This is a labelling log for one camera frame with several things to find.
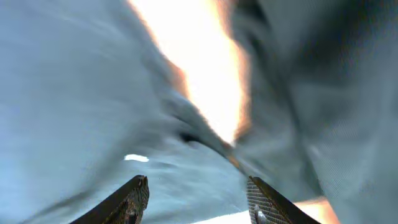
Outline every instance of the gray cloth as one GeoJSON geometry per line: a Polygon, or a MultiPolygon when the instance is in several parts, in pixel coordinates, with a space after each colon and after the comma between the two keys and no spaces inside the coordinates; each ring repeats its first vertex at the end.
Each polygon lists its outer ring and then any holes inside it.
{"type": "Polygon", "coordinates": [[[243,177],[126,2],[0,1],[0,31],[0,223],[68,223],[137,174],[142,223],[247,209],[243,177]]]}
{"type": "Polygon", "coordinates": [[[397,1],[239,1],[247,174],[292,201],[326,196],[341,223],[397,223],[397,18],[397,1]]]}

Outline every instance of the bright white spot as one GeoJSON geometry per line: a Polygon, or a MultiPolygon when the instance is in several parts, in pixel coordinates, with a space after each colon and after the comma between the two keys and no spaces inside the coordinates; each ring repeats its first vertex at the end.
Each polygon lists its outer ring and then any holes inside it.
{"type": "Polygon", "coordinates": [[[230,215],[223,215],[220,217],[212,218],[209,220],[192,223],[192,224],[220,224],[220,223],[237,223],[237,224],[250,224],[249,211],[239,212],[230,215]]]}
{"type": "Polygon", "coordinates": [[[124,160],[135,160],[139,162],[148,162],[149,159],[146,156],[140,156],[140,155],[135,155],[135,154],[130,154],[124,156],[124,160]]]}

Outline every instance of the dark gray cloth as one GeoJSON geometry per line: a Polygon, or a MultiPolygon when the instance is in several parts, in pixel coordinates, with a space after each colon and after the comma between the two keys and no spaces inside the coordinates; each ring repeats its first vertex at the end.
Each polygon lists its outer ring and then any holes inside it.
{"type": "Polygon", "coordinates": [[[326,196],[342,223],[397,223],[397,18],[397,1],[239,1],[247,174],[292,201],[326,196]]]}
{"type": "Polygon", "coordinates": [[[171,78],[124,1],[0,1],[0,223],[68,223],[137,174],[142,223],[246,210],[242,175],[171,78]]]}

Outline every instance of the small white spot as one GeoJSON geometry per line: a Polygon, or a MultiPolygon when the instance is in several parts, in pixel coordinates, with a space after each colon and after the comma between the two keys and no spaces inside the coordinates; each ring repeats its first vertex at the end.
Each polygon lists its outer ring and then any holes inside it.
{"type": "Polygon", "coordinates": [[[124,156],[124,160],[134,160],[134,161],[139,161],[139,162],[148,162],[149,161],[148,157],[135,155],[135,154],[129,154],[129,155],[124,156]]]}

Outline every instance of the fabric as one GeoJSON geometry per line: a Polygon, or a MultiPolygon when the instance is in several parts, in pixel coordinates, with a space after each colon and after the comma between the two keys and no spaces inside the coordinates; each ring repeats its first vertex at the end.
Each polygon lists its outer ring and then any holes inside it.
{"type": "Polygon", "coordinates": [[[294,202],[326,196],[341,223],[396,223],[397,18],[397,1],[239,1],[242,170],[294,202]]]}
{"type": "Polygon", "coordinates": [[[142,223],[247,210],[242,175],[126,2],[0,1],[0,30],[0,223],[70,223],[138,174],[142,223]]]}

